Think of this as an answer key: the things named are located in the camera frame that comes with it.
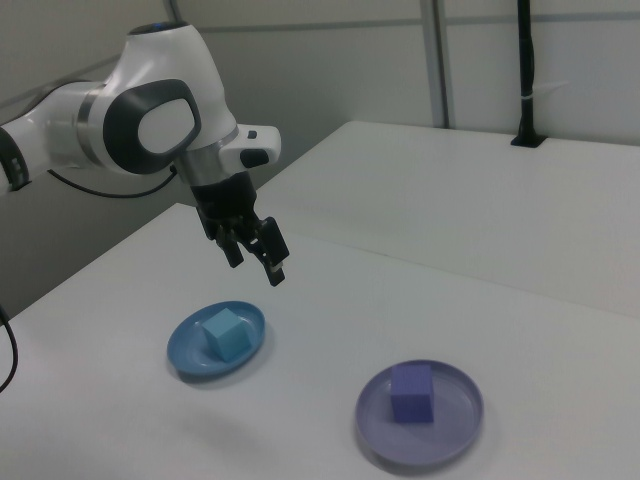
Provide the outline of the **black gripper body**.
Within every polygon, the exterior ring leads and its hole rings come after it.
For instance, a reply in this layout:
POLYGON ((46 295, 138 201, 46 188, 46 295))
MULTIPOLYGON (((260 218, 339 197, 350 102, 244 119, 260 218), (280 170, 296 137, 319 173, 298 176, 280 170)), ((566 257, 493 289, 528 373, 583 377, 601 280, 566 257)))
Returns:
POLYGON ((209 239, 217 239, 220 232, 249 238, 260 223, 254 211, 257 194, 248 172, 215 184, 193 186, 191 192, 209 239))

